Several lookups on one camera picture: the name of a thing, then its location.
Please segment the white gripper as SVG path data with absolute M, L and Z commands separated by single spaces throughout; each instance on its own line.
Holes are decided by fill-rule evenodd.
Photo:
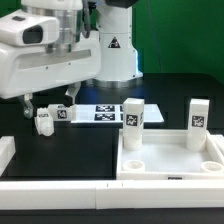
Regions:
M 32 93 L 70 84 L 64 105 L 74 105 L 80 81 L 101 66 L 99 33 L 83 28 L 83 12 L 74 9 L 22 8 L 0 18 L 0 97 L 19 97 L 31 119 Z

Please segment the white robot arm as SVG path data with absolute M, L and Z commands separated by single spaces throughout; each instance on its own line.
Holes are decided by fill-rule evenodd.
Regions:
M 137 1 L 21 0 L 0 18 L 0 98 L 20 98 L 31 118 L 36 92 L 67 86 L 73 104 L 83 81 L 106 88 L 138 82 Z

